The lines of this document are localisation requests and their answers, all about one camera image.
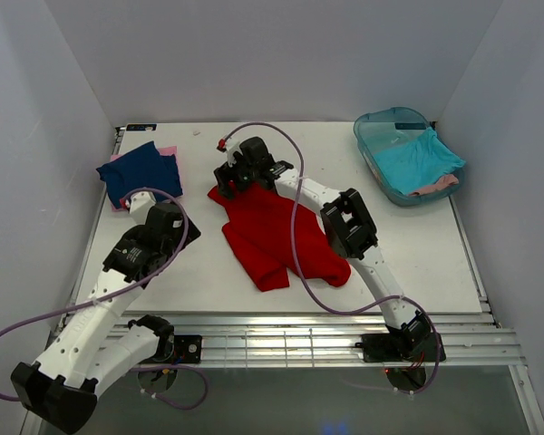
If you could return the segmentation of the red t shirt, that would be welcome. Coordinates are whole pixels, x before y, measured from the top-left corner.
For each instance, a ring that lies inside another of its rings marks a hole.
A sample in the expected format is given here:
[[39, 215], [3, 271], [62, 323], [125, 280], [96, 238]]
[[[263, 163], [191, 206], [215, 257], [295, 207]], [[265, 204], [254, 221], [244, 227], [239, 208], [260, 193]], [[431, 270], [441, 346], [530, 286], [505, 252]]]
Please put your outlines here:
[[[287, 272], [296, 272], [290, 238], [294, 201], [259, 185], [233, 199], [212, 188], [208, 197], [225, 209], [228, 223], [222, 233], [256, 288], [268, 292], [289, 287]], [[333, 287], [347, 283], [350, 266], [329, 246], [316, 215], [303, 206], [296, 211], [296, 252], [305, 278]]]

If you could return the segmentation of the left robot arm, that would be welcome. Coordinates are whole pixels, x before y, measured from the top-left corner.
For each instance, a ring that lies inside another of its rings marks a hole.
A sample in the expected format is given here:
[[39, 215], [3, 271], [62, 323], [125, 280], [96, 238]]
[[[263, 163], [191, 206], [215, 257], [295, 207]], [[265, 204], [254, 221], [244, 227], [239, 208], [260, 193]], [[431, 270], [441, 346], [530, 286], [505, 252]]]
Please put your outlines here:
[[146, 314], [117, 342], [103, 343], [151, 279], [199, 235], [178, 205], [151, 206], [144, 222], [126, 231], [104, 259], [86, 305], [34, 362], [15, 366], [11, 382], [22, 405], [74, 434], [102, 394], [136, 365], [172, 363], [174, 328], [158, 316]]

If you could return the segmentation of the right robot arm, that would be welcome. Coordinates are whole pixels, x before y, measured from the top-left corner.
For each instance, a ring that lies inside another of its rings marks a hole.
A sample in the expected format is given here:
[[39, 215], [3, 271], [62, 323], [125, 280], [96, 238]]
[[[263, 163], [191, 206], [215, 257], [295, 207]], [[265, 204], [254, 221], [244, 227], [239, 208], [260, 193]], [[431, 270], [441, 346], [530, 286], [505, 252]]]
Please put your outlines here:
[[214, 171], [224, 198], [238, 198], [259, 185], [321, 218], [328, 245], [362, 278], [384, 318], [385, 332], [366, 333], [357, 343], [366, 362], [443, 360], [441, 336], [425, 310], [403, 293], [386, 264], [376, 225], [357, 190], [339, 191], [307, 178], [303, 168], [274, 159], [259, 137], [237, 141], [227, 135], [217, 149], [227, 158]]

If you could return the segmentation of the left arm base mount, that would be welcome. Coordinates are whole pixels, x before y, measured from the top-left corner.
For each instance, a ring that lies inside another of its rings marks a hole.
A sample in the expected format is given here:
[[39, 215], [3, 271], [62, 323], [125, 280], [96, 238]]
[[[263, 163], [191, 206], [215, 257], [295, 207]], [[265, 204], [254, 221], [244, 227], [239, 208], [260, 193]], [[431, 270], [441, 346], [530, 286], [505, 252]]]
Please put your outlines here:
[[162, 338], [151, 357], [141, 361], [146, 364], [200, 363], [203, 337], [197, 334], [176, 334]]

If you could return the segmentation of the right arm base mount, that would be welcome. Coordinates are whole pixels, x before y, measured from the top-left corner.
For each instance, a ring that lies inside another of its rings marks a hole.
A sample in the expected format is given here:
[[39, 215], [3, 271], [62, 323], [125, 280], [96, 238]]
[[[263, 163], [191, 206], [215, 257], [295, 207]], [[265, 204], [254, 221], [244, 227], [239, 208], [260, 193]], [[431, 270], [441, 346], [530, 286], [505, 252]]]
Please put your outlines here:
[[433, 337], [431, 333], [418, 344], [404, 345], [396, 342], [389, 333], [365, 333], [355, 343], [355, 348], [362, 351], [365, 363], [446, 361], [442, 337], [439, 334]]

